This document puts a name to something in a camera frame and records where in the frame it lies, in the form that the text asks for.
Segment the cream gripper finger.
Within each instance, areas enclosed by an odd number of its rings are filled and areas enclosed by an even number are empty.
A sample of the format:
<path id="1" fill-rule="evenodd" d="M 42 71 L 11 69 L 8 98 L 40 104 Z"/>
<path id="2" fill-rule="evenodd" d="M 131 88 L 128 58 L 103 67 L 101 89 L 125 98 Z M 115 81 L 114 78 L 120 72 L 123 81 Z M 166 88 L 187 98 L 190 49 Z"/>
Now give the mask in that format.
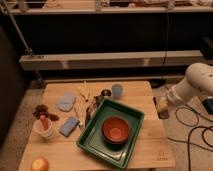
<path id="1" fill-rule="evenodd" d="M 168 107 L 168 99 L 166 97 L 161 97 L 158 99 L 156 104 L 156 109 L 158 112 L 166 110 Z"/>

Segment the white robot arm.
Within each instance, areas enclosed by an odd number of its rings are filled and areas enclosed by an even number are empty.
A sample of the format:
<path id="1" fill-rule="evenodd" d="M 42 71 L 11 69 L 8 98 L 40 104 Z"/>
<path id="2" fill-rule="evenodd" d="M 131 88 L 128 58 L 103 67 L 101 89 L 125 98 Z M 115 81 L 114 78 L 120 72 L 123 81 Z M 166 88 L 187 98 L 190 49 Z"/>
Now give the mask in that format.
<path id="1" fill-rule="evenodd" d="M 162 112 L 170 105 L 182 106 L 202 93 L 213 96 L 213 66 L 193 63 L 186 69 L 184 78 L 157 100 L 156 109 Z"/>

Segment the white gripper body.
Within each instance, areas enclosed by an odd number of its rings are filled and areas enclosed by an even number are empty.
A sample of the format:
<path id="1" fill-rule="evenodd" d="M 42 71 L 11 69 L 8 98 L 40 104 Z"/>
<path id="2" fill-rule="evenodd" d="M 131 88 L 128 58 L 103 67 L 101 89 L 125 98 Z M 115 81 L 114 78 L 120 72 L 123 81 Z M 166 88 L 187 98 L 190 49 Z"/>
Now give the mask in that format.
<path id="1" fill-rule="evenodd" d="M 193 96 L 194 89 L 185 81 L 172 86 L 166 93 L 168 101 L 175 106 L 186 104 Z"/>

